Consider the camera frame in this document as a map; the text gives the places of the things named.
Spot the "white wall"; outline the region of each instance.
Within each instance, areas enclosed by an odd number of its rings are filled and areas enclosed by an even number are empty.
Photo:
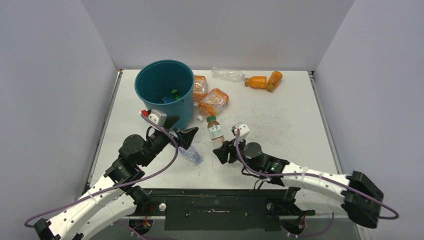
[[[81,193],[115,78],[79,0],[1,1],[0,239]]]
[[[119,68],[314,70],[354,0],[82,0]]]
[[[400,213],[376,240],[424,236],[423,25],[422,0],[356,0],[315,72],[343,170],[366,173]]]

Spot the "white label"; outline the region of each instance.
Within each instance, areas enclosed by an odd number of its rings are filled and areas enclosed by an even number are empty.
[[[209,131],[210,139],[216,139],[219,137],[224,137],[223,131],[221,130],[220,125],[213,125],[207,129]]]

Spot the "trash can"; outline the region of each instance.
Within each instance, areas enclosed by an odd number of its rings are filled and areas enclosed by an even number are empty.
[[[135,92],[147,109],[157,109],[168,116],[179,116],[172,127],[186,129],[193,118],[195,77],[186,64],[176,60],[160,60],[143,68],[135,78]],[[181,98],[175,99],[177,90]]]

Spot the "robotic arm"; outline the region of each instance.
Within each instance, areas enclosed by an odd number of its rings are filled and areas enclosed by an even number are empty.
[[[137,134],[128,136],[112,166],[80,197],[80,200],[86,200],[34,224],[41,240],[87,240],[118,219],[134,213],[136,207],[145,209],[148,206],[149,194],[140,186],[133,186],[145,175],[139,165],[148,166],[172,141],[163,131],[168,132],[180,118],[167,116],[158,110],[142,111],[141,114],[162,129],[155,127],[149,136],[149,127],[146,140]],[[173,140],[178,146],[188,149],[198,130],[198,127],[174,128],[177,137],[174,136]],[[117,188],[105,191],[114,186]]]
[[[347,215],[354,223],[366,228],[377,227],[383,192],[363,173],[330,174],[308,169],[293,162],[262,152],[257,142],[246,144],[249,127],[240,122],[232,127],[236,136],[225,141],[213,153],[222,164],[240,161],[264,182],[289,187],[288,193],[299,211],[316,210],[323,213]]]

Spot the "white table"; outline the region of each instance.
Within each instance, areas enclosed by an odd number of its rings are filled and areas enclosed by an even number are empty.
[[[231,127],[243,121],[250,128],[247,142],[258,142],[264,153],[286,159],[310,169],[337,173],[337,167],[307,71],[281,71],[280,86],[273,92],[245,87],[243,82],[229,82],[211,77],[209,70],[194,70],[195,75],[207,78],[209,90],[220,88],[229,96],[226,109],[217,116],[225,130],[226,140],[233,139]],[[248,76],[267,76],[272,71],[244,71]],[[146,135],[148,124],[139,112],[145,109],[134,89],[139,70],[124,70],[116,98],[106,123],[107,127],[91,184],[95,183],[118,156],[118,149],[126,137]],[[256,178],[241,174],[239,162],[222,165],[213,154],[213,145],[206,121],[196,120],[196,113],[189,127],[199,127],[193,145],[203,155],[203,162],[194,165],[183,156],[162,174],[143,181],[143,188],[176,189],[252,189]],[[174,148],[167,146],[143,170],[151,175],[163,168],[174,155]],[[263,189],[281,189],[264,184]]]

